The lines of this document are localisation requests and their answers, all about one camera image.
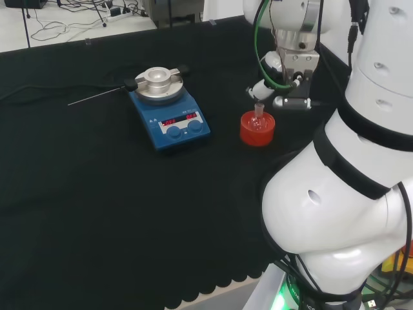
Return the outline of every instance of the black cloth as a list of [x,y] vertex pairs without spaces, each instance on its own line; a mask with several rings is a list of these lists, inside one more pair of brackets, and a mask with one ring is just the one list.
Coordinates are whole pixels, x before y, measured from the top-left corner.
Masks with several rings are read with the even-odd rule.
[[[186,89],[212,131],[158,153],[122,90],[72,106],[102,90],[24,90],[0,102],[0,309],[158,310],[261,275],[273,254],[257,184],[340,98],[321,66],[312,97],[331,106],[269,105],[274,141],[244,145],[240,117],[254,104],[245,89],[259,80],[251,37],[237,17],[0,55],[0,94],[188,65]],[[272,49],[268,32],[259,41]]]

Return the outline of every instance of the digital display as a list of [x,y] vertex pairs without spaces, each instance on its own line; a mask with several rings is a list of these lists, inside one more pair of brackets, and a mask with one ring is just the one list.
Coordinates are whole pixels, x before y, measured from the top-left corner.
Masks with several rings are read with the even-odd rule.
[[190,114],[187,114],[187,115],[178,116],[177,118],[167,119],[166,121],[162,121],[161,123],[162,123],[163,126],[169,126],[169,125],[172,125],[174,123],[178,123],[180,121],[185,121],[187,119],[196,118],[196,117],[197,117],[197,115],[194,112],[194,113],[190,113]]

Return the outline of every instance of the metal rod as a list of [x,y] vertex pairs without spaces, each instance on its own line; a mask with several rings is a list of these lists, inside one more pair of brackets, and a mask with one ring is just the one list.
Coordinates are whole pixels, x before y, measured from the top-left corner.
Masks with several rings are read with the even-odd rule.
[[85,99],[82,99],[82,100],[79,100],[79,101],[76,101],[76,102],[72,102],[72,103],[69,103],[68,106],[69,106],[69,105],[74,105],[74,104],[76,104],[76,103],[79,103],[79,102],[82,102],[82,101],[86,101],[86,100],[89,100],[89,99],[92,99],[92,98],[95,98],[95,97],[99,97],[99,96],[102,96],[102,95],[104,95],[104,94],[108,94],[109,92],[114,92],[115,90],[122,89],[122,88],[123,88],[123,87],[115,88],[115,89],[109,90],[108,92],[103,92],[103,93],[101,93],[101,94],[98,94],[98,95],[95,95],[95,96],[92,96],[92,97],[89,97],[89,98],[85,98]]
[[99,14],[99,18],[101,19],[103,26],[106,27],[106,23],[103,21],[103,18],[102,18],[102,16],[101,16],[101,13],[99,12],[99,9],[98,9],[97,6],[96,6],[95,1],[92,0],[92,2],[93,2],[93,5],[95,6],[96,12]]
[[27,45],[30,48],[30,40],[28,38],[28,30],[27,30],[27,24],[26,24],[26,16],[25,16],[25,9],[23,5],[23,0],[21,1],[21,13],[23,14],[23,21],[25,22],[25,30],[26,30],[26,38],[27,38]]

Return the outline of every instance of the hole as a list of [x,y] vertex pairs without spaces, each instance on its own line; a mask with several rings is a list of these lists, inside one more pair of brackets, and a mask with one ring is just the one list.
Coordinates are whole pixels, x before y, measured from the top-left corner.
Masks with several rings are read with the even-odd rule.
[[382,76],[390,74],[390,70],[382,63],[374,63],[374,68],[376,68],[377,72]]
[[390,12],[390,15],[400,23],[403,23],[407,20],[406,12],[396,6],[391,6],[390,8],[388,8],[388,11]]
[[321,198],[320,198],[320,196],[317,195],[316,192],[314,192],[312,190],[309,190],[308,191],[308,197],[310,197],[310,199],[311,199],[311,201],[314,205],[321,205]]
[[390,102],[387,102],[385,100],[378,99],[376,100],[377,105],[379,108],[385,112],[392,112],[393,105]]

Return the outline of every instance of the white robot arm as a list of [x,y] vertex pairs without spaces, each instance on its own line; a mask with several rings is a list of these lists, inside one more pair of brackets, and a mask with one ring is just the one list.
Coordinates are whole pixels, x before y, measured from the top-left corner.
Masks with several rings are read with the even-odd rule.
[[[277,32],[302,31],[316,2],[274,1]],[[250,22],[259,3],[244,1]],[[325,0],[322,32],[339,23],[342,4]],[[268,14],[262,25],[272,27]],[[347,104],[270,180],[263,195],[269,235],[285,251],[300,254],[325,293],[355,291],[406,244],[407,217],[397,184],[404,183],[413,201],[412,29],[411,0],[372,0]],[[262,86],[250,94],[258,98]]]
[[[260,1],[244,1],[246,19],[254,22]],[[295,83],[299,90],[292,90],[289,95],[290,108],[310,108],[309,84],[312,73],[319,61],[319,55],[314,51],[318,30],[318,15],[320,0],[289,0],[272,1],[265,8],[260,26],[273,28],[277,50],[271,51],[263,58],[263,66],[274,78],[281,76],[283,84]],[[321,33],[329,31],[339,20],[344,0],[334,0],[325,3],[325,17],[321,24]],[[263,79],[248,93],[257,101],[265,100],[274,93],[274,89]],[[278,96],[274,105],[283,107],[283,98]]]

